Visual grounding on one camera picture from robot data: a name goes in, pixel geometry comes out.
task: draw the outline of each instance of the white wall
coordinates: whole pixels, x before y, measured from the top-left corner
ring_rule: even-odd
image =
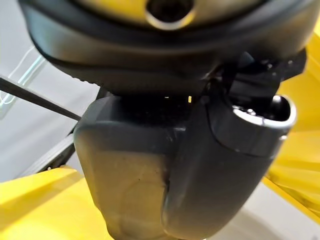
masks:
[[[17,1],[1,0],[0,74],[8,76],[32,45]],[[98,86],[73,79],[49,63],[27,88],[78,115],[84,113],[99,90]],[[72,119],[17,99],[5,117],[0,119],[0,182],[15,178],[62,140],[75,123]]]

